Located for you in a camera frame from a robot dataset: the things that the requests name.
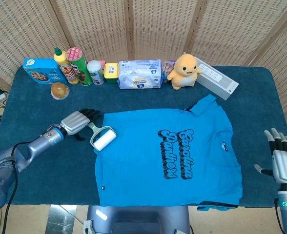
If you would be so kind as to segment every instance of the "lint roller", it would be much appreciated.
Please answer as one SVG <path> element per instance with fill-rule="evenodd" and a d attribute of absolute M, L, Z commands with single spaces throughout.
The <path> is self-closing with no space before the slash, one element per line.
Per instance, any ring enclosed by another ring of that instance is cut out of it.
<path fill-rule="evenodd" d="M 98 151 L 101 151 L 105 146 L 107 146 L 111 141 L 113 141 L 114 138 L 116 138 L 116 133 L 110 126 L 97 128 L 96 125 L 91 122 L 88 124 L 88 127 L 90 127 L 94 132 L 93 136 L 90 139 L 90 144 Z M 94 142 L 95 137 L 105 129 L 108 129 L 108 131 Z"/>

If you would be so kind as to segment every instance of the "woven room divider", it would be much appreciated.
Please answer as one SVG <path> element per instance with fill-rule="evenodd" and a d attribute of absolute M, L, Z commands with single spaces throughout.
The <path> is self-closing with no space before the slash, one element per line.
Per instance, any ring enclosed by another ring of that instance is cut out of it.
<path fill-rule="evenodd" d="M 287 0 L 0 0 L 0 84 L 25 57 L 175 59 L 268 68 L 287 118 Z"/>

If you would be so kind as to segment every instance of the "yellow squeeze bottle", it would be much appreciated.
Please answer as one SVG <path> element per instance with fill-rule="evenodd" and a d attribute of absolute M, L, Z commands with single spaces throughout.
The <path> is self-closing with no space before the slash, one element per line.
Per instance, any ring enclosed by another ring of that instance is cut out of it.
<path fill-rule="evenodd" d="M 79 83 L 79 79 L 77 78 L 73 67 L 71 66 L 70 62 L 66 59 L 66 52 L 62 51 L 58 47 L 55 48 L 54 60 L 59 65 L 61 71 L 67 78 L 67 81 L 70 84 L 77 84 Z"/>

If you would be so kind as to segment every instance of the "table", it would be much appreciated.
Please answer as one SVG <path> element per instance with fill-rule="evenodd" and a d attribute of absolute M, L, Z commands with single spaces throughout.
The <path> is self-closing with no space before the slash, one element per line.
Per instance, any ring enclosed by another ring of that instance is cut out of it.
<path fill-rule="evenodd" d="M 254 163 L 271 168 L 267 139 L 263 134 L 271 127 L 287 134 L 287 125 L 276 86 L 269 70 L 262 67 L 215 67 L 239 83 L 223 107 L 233 126 L 233 148 L 242 167 L 243 197 L 240 206 L 273 206 L 278 185 L 259 174 Z M 19 68 L 0 123 L 0 152 L 17 142 L 35 139 L 40 133 L 75 110 L 92 108 L 103 113 L 149 109 L 186 108 L 211 93 L 202 85 L 179 91 L 170 83 L 161 89 L 120 90 L 118 85 L 71 85 L 64 100 L 54 100 L 50 85 L 36 84 Z M 102 119 L 96 121 L 101 125 Z M 99 204 L 94 175 L 96 155 L 89 139 L 91 130 L 84 128 L 80 142 L 72 136 L 44 153 L 19 175 L 13 204 Z"/>

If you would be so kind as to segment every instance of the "yellow plush toy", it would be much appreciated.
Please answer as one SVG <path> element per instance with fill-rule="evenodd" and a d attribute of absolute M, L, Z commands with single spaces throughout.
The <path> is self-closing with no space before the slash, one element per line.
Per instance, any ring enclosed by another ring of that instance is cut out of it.
<path fill-rule="evenodd" d="M 196 58 L 184 52 L 184 54 L 177 59 L 174 69 L 167 76 L 167 79 L 172 81 L 173 89 L 179 90 L 185 86 L 193 87 L 198 73 L 201 73 L 201 69 L 198 67 Z"/>

